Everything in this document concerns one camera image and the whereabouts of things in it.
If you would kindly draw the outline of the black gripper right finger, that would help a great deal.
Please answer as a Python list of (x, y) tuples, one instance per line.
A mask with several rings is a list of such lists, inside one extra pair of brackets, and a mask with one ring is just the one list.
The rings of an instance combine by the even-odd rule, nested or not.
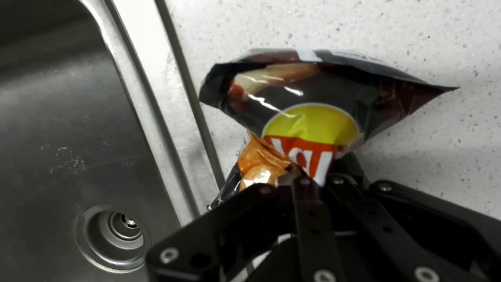
[(379, 282), (501, 282), (501, 221), (392, 180), (350, 154), (325, 188), (367, 243)]

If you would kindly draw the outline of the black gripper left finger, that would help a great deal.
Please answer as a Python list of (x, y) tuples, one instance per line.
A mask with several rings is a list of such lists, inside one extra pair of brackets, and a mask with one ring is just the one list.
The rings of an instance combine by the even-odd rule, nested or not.
[(154, 244), (151, 282), (229, 282), (292, 233), (289, 271), (301, 282), (345, 282), (339, 243), (320, 186), (307, 177), (286, 186), (254, 185)]

